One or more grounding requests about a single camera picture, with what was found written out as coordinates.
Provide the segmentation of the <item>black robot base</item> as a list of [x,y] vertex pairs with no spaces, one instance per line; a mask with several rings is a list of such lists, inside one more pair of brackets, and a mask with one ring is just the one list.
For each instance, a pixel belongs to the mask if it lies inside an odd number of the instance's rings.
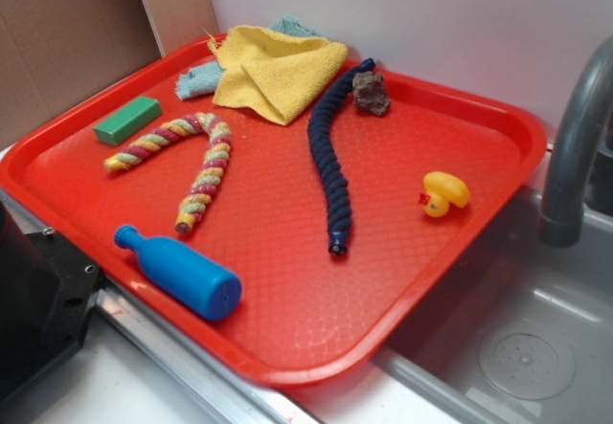
[[83,346],[100,266],[59,232],[22,232],[1,208],[1,406]]

